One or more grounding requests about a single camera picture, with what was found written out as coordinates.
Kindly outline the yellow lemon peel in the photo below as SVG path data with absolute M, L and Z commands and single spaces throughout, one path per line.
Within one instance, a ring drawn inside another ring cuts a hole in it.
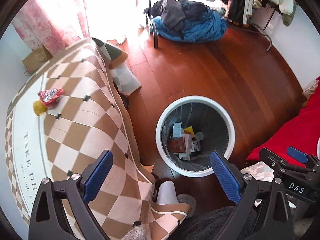
M 37 100 L 33 103 L 33 111 L 37 116 L 40 116 L 42 113 L 47 112 L 47 107 L 42 103 L 41 100 Z

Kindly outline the red snack wrapper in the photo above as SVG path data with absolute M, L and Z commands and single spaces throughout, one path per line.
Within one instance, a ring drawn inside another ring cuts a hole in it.
M 47 90 L 42 90 L 38 92 L 40 101 L 46 107 L 54 107 L 60 100 L 61 95 L 64 93 L 63 89 L 51 88 Z

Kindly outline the clear plastic lid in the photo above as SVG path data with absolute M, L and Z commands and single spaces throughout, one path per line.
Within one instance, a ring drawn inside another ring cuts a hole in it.
M 202 140 L 204 139 L 204 134 L 203 134 L 202 132 L 197 132 L 197 133 L 195 134 L 195 139 L 196 139 L 197 141 L 202 141 Z

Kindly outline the brown paper scrap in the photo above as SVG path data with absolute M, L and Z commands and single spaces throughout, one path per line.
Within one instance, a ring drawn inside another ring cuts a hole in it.
M 186 145 L 184 137 L 168 140 L 168 151 L 172 154 L 186 153 Z

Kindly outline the white round trash bin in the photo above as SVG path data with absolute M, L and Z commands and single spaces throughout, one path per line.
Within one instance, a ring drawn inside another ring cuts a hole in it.
M 235 129 L 227 111 L 204 96 L 186 96 L 171 103 L 156 127 L 156 145 L 163 161 L 190 178 L 213 174 L 212 152 L 229 158 L 235 145 Z

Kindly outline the pastel checkered bedsheet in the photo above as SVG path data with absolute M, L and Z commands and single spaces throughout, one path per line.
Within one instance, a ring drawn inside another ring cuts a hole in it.
M 242 174 L 249 173 L 256 180 L 271 182 L 274 178 L 274 170 L 266 165 L 264 162 L 259 161 L 258 163 L 241 170 Z

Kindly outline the red blanket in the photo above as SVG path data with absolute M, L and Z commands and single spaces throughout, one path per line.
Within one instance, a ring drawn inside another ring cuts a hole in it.
M 277 154 L 291 165 L 303 167 L 304 165 L 292 157 L 286 150 L 292 146 L 308 155 L 317 155 L 317 142 L 320 135 L 320 103 L 319 86 L 310 96 L 305 107 L 299 114 L 286 122 L 267 142 L 255 148 L 247 157 L 247 161 L 259 161 L 259 151 L 267 148 Z

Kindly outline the checkered brown table cloth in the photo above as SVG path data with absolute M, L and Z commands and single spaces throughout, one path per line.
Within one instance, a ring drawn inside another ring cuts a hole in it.
M 43 178 L 53 181 L 81 173 L 104 150 L 113 166 L 89 207 L 111 239 L 140 225 L 147 239 L 167 239 L 190 211 L 187 204 L 158 205 L 155 178 L 140 163 L 130 116 L 113 86 L 110 61 L 92 40 L 81 40 L 46 62 L 11 101 L 5 122 L 8 179 L 22 223 Z M 38 92 L 64 93 L 37 116 Z

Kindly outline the white box in bin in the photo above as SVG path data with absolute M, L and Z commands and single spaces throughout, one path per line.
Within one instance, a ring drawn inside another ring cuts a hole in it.
M 182 128 L 182 123 L 181 122 L 174 123 L 172 127 L 172 138 L 178 139 L 182 136 L 183 133 L 184 131 Z

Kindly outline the grey checkered cushion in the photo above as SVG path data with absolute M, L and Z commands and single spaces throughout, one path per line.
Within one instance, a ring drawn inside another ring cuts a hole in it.
M 110 72 L 119 92 L 126 96 L 131 95 L 142 86 L 125 62 L 111 69 Z

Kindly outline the brown paper bag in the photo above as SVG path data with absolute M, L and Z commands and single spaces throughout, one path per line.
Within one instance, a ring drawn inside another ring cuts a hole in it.
M 44 46 L 41 46 L 33 50 L 22 60 L 22 63 L 25 66 L 27 73 L 33 74 L 52 57 L 52 54 Z

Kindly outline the blue clothes pile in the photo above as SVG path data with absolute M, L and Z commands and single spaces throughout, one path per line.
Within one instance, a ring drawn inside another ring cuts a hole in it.
M 158 35 L 176 42 L 213 42 L 227 29 L 221 13 L 202 2 L 159 0 L 143 13 L 152 15 Z

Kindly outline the pink floral curtain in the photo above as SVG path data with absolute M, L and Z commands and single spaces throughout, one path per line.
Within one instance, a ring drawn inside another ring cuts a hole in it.
M 90 37 L 86 0 L 28 0 L 11 24 L 31 50 L 52 55 Z

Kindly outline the metal clothes rack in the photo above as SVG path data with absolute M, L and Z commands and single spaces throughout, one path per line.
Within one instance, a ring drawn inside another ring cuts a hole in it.
M 145 21 L 146 21 L 146 25 L 149 28 L 149 30 L 148 30 L 149 34 L 153 35 L 153 47 L 155 49 L 157 49 L 158 48 L 158 32 L 157 32 L 157 28 L 156 28 L 156 25 L 155 25 L 155 22 L 153 19 L 153 15 L 151 13 L 151 0 L 148 0 L 148 13 L 145 14 Z M 230 22 L 227 22 L 227 27 L 232 28 L 232 29 L 236 29 L 236 30 L 246 31 L 249 33 L 254 33 L 257 35 L 262 35 L 269 41 L 269 45 L 268 45 L 266 51 L 269 51 L 272 47 L 272 40 L 271 40 L 270 36 L 266 33 L 266 31 L 261 29 L 256 24 L 252 23 L 251 27 L 253 27 L 253 29 L 249 29 L 249 28 L 239 27 L 239 26 L 236 26 Z

